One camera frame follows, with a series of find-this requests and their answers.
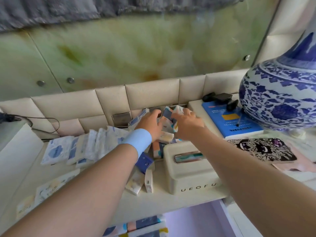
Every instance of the patterned phone case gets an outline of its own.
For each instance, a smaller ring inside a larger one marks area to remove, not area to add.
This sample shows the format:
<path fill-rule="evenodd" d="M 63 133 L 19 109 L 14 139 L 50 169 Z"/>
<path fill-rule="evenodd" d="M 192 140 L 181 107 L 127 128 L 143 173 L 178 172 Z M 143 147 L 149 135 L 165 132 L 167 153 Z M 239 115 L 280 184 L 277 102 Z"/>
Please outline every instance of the patterned phone case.
<path fill-rule="evenodd" d="M 297 160 L 290 147 L 277 138 L 228 140 L 227 142 L 241 150 L 248 151 L 251 155 L 262 161 Z"/>

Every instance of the blue and white porcelain vase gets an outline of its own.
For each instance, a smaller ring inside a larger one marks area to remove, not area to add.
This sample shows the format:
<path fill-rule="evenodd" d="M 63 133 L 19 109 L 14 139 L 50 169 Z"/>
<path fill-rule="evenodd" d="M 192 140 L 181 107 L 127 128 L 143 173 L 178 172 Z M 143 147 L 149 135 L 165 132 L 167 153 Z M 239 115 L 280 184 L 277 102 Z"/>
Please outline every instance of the blue and white porcelain vase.
<path fill-rule="evenodd" d="M 316 15 L 283 55 L 251 68 L 239 88 L 245 112 L 263 127 L 316 126 Z"/>

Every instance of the blue booklet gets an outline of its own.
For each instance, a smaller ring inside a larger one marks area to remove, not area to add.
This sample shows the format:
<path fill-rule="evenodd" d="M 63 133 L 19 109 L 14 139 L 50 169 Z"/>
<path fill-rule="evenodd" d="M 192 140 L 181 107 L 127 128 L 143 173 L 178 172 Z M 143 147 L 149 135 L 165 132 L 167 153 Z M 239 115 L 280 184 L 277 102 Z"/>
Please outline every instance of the blue booklet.
<path fill-rule="evenodd" d="M 253 122 L 239 106 L 233 111 L 227 111 L 226 104 L 211 101 L 202 103 L 202 107 L 225 139 L 243 138 L 263 132 L 262 127 Z"/>

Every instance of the light blue wristband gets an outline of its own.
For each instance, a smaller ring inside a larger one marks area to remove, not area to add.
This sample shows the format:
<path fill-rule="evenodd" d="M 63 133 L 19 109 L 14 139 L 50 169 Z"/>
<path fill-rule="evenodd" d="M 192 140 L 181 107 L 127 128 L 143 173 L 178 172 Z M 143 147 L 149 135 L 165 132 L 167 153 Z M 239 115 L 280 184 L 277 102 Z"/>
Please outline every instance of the light blue wristband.
<path fill-rule="evenodd" d="M 121 144 L 130 144 L 133 146 L 138 153 L 138 158 L 151 144 L 151 134 L 145 129 L 136 129 L 130 133 Z"/>

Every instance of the forearm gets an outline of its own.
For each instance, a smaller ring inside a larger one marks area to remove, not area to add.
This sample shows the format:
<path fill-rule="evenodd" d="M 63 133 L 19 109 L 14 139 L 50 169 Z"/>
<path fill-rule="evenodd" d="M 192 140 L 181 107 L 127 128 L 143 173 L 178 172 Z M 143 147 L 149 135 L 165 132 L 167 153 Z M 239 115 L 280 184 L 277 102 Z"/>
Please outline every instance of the forearm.
<path fill-rule="evenodd" d="M 133 146 L 117 146 L 31 211 L 3 237 L 102 236 L 137 157 Z"/>
<path fill-rule="evenodd" d="M 313 236 L 316 194 L 207 128 L 191 142 L 206 156 L 236 203 L 263 236 Z"/>

